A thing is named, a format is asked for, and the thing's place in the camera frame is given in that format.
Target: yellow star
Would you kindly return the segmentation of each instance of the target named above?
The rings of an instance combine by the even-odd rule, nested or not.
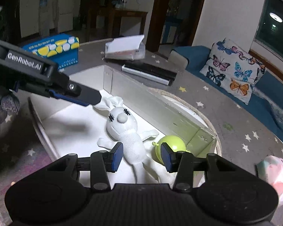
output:
[[[179,87],[179,91],[186,92],[186,89],[184,87]]]

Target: rabbit eye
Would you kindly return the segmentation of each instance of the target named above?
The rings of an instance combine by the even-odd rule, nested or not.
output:
[[[112,122],[114,120],[114,116],[111,114],[108,116],[108,118],[109,118],[109,122]]]
[[[126,115],[131,115],[130,112],[129,112],[127,109],[124,109],[124,113],[125,113]]]

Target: open cardboard box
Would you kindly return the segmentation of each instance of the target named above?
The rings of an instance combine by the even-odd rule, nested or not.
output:
[[[156,129],[159,136],[144,141],[148,155],[157,161],[153,141],[165,135],[179,136],[187,149],[205,146],[197,157],[206,157],[213,152],[216,138],[201,122],[188,112],[152,92],[148,87],[133,80],[106,65],[94,67],[70,76],[70,79],[100,90],[102,96],[119,96],[138,123],[138,132]],[[32,94],[29,109],[37,135],[54,161],[60,157],[76,153],[79,157],[88,157],[91,153],[103,150],[97,146],[97,140],[111,140],[106,131],[107,113],[93,106],[83,107],[64,100],[45,98]],[[198,185],[203,173],[195,172],[194,185]],[[123,159],[116,173],[108,173],[111,187],[115,183],[135,183],[131,166]],[[149,183],[157,182],[149,176]],[[81,172],[80,183],[90,186],[90,173]]]

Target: rabbit leg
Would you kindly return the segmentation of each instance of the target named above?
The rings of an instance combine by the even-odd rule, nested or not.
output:
[[[142,161],[142,163],[157,174],[159,183],[168,183],[170,186],[173,186],[175,175],[169,173],[162,164],[154,161],[148,156],[145,160]]]
[[[132,164],[134,174],[136,176],[136,183],[143,183],[145,177],[145,169],[142,162]]]
[[[144,131],[140,133],[140,137],[142,141],[147,140],[148,138],[156,138],[159,135],[159,132],[157,130],[150,130],[150,131]]]
[[[117,142],[106,141],[102,138],[99,138],[99,140],[97,141],[97,145],[99,147],[103,147],[106,149],[112,149],[116,144]]]

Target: doorway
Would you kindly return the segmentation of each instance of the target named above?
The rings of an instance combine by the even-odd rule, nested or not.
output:
[[[154,0],[146,49],[168,58],[178,46],[191,46],[204,0]]]

